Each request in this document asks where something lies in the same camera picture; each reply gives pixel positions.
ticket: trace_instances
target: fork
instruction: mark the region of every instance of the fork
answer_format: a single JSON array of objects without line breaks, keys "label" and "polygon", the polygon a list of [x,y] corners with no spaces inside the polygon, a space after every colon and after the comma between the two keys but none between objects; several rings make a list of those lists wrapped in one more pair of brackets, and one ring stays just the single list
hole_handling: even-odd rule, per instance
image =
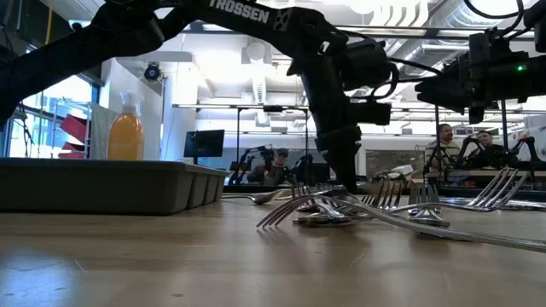
[{"label": "fork", "polygon": [[[393,196],[395,194],[395,190],[396,190],[397,186],[398,186],[398,192],[396,193],[397,194],[396,199],[394,200],[394,203],[392,203],[392,199],[393,199]],[[392,183],[392,188],[386,190],[385,195],[381,195],[381,194],[378,194],[376,196],[365,195],[363,197],[363,203],[371,205],[371,204],[375,203],[376,199],[378,199],[378,198],[380,199],[381,197],[384,197],[385,200],[388,199],[388,203],[386,203],[386,205],[383,206],[385,209],[396,208],[396,207],[398,207],[398,205],[400,203],[403,186],[404,185],[402,183],[397,184],[396,182],[393,182]],[[362,221],[369,221],[369,220],[373,219],[368,214],[354,212],[353,208],[348,207],[348,206],[339,206],[339,205],[336,205],[334,202],[330,202],[327,205],[330,205],[333,208],[335,208],[335,210],[346,214],[351,219],[351,221],[353,221],[353,222],[356,222],[356,221],[361,221],[361,222]],[[281,219],[281,221],[282,221],[282,219],[284,219],[284,216],[277,216],[277,217],[279,219]],[[316,226],[315,224],[328,225],[329,226],[330,223],[335,224],[336,226],[342,226],[342,225],[349,224],[347,222],[346,218],[343,218],[342,220],[336,219],[335,217],[330,216],[327,211],[326,212],[313,213],[313,214],[311,214],[309,216],[305,216],[305,217],[296,217],[293,220],[293,223],[298,224],[298,225],[305,225],[305,226]]]},{"label": "fork", "polygon": [[[523,249],[527,251],[546,253],[546,241],[543,241],[543,240],[528,240],[528,239],[521,239],[521,238],[514,238],[514,237],[507,237],[507,236],[500,236],[500,235],[478,234],[478,233],[470,233],[470,232],[464,232],[464,231],[454,230],[454,229],[439,228],[436,226],[431,226],[426,224],[412,223],[404,218],[401,218],[392,214],[395,211],[405,211],[408,209],[408,206],[401,206],[397,208],[396,210],[384,212],[373,206],[364,204],[363,202],[360,202],[358,205],[356,205],[347,201],[329,198],[328,196],[324,196],[324,195],[306,195],[301,197],[300,199],[291,200],[287,204],[282,205],[282,207],[284,206],[285,209],[286,207],[292,207],[291,211],[293,211],[293,209],[295,209],[295,206],[297,206],[301,202],[307,201],[310,198],[315,198],[318,200],[320,199],[330,200],[332,202],[338,203],[339,206],[347,206],[357,212],[366,212],[370,216],[375,217],[383,222],[389,223],[394,226],[399,226],[404,229],[409,229],[418,233],[438,236],[445,239],[474,241],[474,242],[480,242],[485,244],[492,244],[496,246],[505,246],[505,247]],[[460,206],[454,206],[452,204],[436,204],[436,203],[415,204],[412,206],[413,207],[427,207],[427,206],[430,207],[430,206],[437,206],[437,205],[449,206],[456,209],[461,209]]]}]

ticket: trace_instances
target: plastic bottle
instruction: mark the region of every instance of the plastic bottle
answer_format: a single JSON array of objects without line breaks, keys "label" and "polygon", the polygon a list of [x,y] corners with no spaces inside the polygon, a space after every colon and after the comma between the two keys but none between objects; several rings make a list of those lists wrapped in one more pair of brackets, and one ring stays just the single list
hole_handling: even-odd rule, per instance
[{"label": "plastic bottle", "polygon": [[121,114],[110,128],[107,158],[142,160],[144,159],[144,127],[138,118],[138,98],[127,90],[121,92],[121,100],[123,102]]}]

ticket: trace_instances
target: window frame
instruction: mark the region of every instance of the window frame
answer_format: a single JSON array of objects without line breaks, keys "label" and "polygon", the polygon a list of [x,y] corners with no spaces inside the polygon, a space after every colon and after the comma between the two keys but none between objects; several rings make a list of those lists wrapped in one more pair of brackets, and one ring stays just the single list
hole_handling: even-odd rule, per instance
[{"label": "window frame", "polygon": [[[32,51],[32,46],[29,46],[28,52],[30,52],[30,51]],[[90,102],[99,104],[101,86],[99,84],[96,84],[96,83],[90,81],[88,78],[86,78],[82,74],[76,74],[74,76],[76,76],[78,78],[81,78],[82,80],[84,80],[85,82],[87,82],[90,85],[90,87],[91,87],[91,101]],[[40,109],[35,108],[35,107],[25,106],[25,112],[31,114],[35,118],[46,119],[46,120],[49,120],[51,122],[54,122],[53,125],[56,125],[56,124],[60,125],[62,123],[62,120],[64,120],[63,116],[60,116],[60,115],[55,116],[53,113],[50,113],[50,112],[47,112],[47,111],[40,111]],[[6,124],[6,129],[4,129],[4,133],[3,133],[4,135],[0,139],[0,143],[2,143],[0,145],[3,145],[3,150],[2,150],[2,152],[0,152],[0,157],[9,157],[10,149],[11,149],[11,136],[12,136],[13,129],[14,129],[14,126],[15,126],[14,120],[20,119],[22,117],[22,115],[23,114],[21,114],[21,111],[19,109],[16,109],[15,112],[14,112],[14,116],[12,116],[8,120],[8,122]]]}]

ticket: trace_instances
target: table surface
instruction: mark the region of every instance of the table surface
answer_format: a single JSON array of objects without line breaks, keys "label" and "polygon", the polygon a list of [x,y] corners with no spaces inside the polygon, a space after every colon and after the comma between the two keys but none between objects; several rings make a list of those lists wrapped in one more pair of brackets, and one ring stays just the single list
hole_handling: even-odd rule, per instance
[{"label": "table surface", "polygon": [[[447,176],[448,177],[494,177],[497,173],[498,173],[497,170],[472,170],[472,171],[452,170],[452,171],[447,171]],[[527,171],[519,171],[516,176],[521,177],[526,173]],[[439,177],[440,173],[430,172],[426,174],[425,176]],[[535,171],[535,177],[546,177],[546,171]]]},{"label": "table surface", "polygon": [[[278,205],[2,214],[0,306],[544,306],[546,254],[426,240],[380,221],[256,229]],[[455,229],[546,236],[546,213],[443,216]]]}]

